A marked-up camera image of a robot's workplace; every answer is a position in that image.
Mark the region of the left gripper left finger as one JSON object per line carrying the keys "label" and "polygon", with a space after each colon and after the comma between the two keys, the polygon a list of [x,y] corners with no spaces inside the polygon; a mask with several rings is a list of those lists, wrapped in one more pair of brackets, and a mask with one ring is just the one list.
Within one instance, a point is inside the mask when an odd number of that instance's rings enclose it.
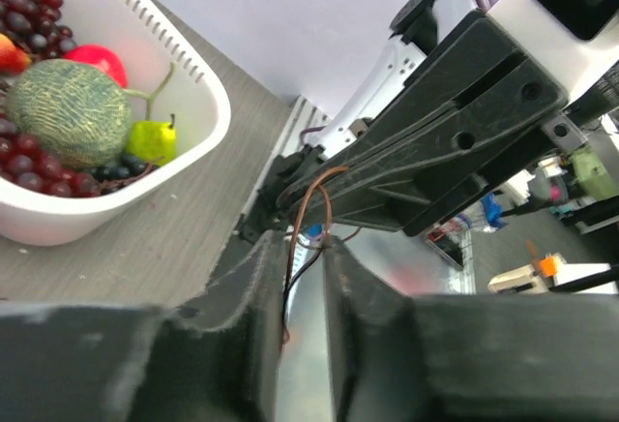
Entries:
{"label": "left gripper left finger", "polygon": [[186,303],[1,305],[5,421],[270,421],[287,245],[262,234]]}

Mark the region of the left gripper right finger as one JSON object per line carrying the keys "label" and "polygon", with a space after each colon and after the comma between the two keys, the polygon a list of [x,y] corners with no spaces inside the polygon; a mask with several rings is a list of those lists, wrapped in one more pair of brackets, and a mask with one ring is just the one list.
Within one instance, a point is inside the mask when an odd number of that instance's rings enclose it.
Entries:
{"label": "left gripper right finger", "polygon": [[339,240],[324,257],[338,421],[614,421],[610,295],[409,297]]}

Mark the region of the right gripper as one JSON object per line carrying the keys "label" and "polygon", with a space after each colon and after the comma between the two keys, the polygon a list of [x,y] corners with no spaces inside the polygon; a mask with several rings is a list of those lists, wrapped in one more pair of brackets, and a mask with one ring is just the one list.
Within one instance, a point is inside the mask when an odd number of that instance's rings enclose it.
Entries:
{"label": "right gripper", "polygon": [[474,11],[342,147],[307,144],[276,206],[335,223],[421,233],[498,185],[487,166],[567,104],[567,95],[486,15]]}

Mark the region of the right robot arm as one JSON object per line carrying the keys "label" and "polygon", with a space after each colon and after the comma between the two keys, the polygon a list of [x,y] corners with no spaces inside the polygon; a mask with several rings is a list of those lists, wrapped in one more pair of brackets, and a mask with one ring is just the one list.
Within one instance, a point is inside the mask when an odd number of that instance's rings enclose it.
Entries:
{"label": "right robot arm", "polygon": [[437,0],[410,0],[376,65],[272,188],[272,220],[416,235],[536,157],[534,138],[572,90],[516,37],[536,12],[473,9],[444,30]]}

